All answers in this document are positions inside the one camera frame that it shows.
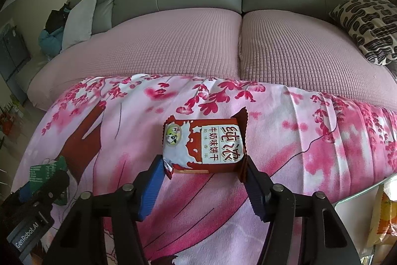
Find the green cracker packet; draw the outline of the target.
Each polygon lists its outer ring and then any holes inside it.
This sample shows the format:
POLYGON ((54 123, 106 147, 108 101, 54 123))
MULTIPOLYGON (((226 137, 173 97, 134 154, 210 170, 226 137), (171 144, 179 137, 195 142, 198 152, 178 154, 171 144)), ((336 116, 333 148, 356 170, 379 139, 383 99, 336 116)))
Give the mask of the green cracker packet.
POLYGON ((40 192, 42 187, 46 185, 58 171, 63 171, 66 173, 67 181, 63 182, 64 190, 57 196, 57 199, 54 201, 54 203, 58 206, 67 205, 70 178, 67 173, 65 158, 61 155, 58 156, 57 159, 46 164, 33 165, 30 167, 29 182, 32 198, 36 198, 37 192, 40 192))

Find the red milk biscuit packet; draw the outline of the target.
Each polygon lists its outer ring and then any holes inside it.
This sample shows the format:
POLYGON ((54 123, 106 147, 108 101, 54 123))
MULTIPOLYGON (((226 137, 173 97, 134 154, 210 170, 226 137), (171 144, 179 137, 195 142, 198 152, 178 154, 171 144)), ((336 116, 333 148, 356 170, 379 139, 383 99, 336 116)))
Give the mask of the red milk biscuit packet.
POLYGON ((178 120, 170 116, 163 129, 166 175, 237 172, 246 155, 247 124, 246 108, 230 118, 178 120))

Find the orange beige snack packet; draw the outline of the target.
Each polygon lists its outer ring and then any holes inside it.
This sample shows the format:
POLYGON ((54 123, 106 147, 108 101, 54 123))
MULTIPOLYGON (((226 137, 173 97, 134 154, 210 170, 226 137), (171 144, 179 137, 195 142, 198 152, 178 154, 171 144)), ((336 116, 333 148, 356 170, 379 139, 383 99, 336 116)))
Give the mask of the orange beige snack packet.
POLYGON ((375 195, 366 246, 396 242, 396 179, 380 184, 375 195))

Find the pink cartoon blanket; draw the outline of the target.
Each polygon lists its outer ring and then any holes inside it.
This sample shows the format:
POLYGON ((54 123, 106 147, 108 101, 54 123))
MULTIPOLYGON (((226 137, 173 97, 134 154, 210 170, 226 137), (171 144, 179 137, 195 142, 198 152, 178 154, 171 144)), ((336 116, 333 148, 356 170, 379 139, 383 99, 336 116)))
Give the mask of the pink cartoon blanket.
POLYGON ((255 264, 267 226, 237 175, 217 171, 244 153, 289 190, 336 202, 396 172, 396 110, 257 81, 89 77, 50 104, 12 187, 65 158, 68 202, 52 211, 50 245, 82 192, 111 193, 161 154, 172 178, 138 225, 148 261, 255 264))

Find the white tray with green rim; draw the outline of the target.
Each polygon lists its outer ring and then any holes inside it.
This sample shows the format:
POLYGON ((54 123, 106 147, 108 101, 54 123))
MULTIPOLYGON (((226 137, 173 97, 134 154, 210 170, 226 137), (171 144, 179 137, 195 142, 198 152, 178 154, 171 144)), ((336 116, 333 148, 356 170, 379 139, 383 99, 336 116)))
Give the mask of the white tray with green rim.
POLYGON ((396 242, 392 245, 380 244, 369 248, 366 246, 379 185, 394 179, 395 174, 334 204, 354 243, 361 264, 396 264, 396 242))

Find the pink sofa seat cover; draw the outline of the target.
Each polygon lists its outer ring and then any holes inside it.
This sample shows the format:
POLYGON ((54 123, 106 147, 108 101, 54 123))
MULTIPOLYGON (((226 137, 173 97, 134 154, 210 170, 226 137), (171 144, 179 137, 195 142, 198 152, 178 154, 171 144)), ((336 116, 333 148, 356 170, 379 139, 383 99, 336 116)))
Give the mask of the pink sofa seat cover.
POLYGON ((137 73, 278 83, 396 109, 389 70, 369 63, 333 24, 290 11, 214 8, 152 13, 96 34, 46 64, 28 98, 47 110, 87 77, 137 73))

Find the dark cabinet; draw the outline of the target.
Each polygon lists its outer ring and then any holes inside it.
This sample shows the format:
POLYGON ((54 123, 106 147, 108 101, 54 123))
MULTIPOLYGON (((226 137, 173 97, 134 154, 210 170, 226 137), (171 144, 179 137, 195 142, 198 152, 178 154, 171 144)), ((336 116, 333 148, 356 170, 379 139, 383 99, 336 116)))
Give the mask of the dark cabinet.
POLYGON ((6 24, 1 30, 1 76, 20 104, 27 100, 26 90, 17 82, 17 74, 31 59, 23 36, 16 26, 6 24))

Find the teal bag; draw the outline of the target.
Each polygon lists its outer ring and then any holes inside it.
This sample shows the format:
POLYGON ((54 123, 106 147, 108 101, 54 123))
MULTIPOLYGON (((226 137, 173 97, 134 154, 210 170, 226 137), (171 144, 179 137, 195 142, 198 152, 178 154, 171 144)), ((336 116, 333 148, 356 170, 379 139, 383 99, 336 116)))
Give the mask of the teal bag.
POLYGON ((52 33, 42 30, 38 37, 38 45, 41 51, 49 58, 53 59, 62 50, 64 27, 60 27, 52 33))

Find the light grey cushion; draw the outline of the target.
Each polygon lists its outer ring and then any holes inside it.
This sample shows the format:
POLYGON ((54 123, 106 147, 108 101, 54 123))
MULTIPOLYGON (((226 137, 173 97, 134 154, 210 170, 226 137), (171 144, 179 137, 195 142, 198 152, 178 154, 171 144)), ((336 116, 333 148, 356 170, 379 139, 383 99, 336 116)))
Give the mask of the light grey cushion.
POLYGON ((97 0, 81 0, 69 12, 63 31, 62 50, 89 40, 97 0))

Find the black beige patterned pillow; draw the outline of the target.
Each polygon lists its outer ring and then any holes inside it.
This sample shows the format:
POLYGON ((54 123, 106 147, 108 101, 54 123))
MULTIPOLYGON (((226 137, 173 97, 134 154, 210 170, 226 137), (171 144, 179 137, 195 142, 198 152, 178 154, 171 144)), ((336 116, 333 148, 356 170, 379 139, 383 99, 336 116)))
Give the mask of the black beige patterned pillow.
POLYGON ((329 16, 369 62, 384 66, 396 61, 396 5, 388 0, 347 0, 329 16))

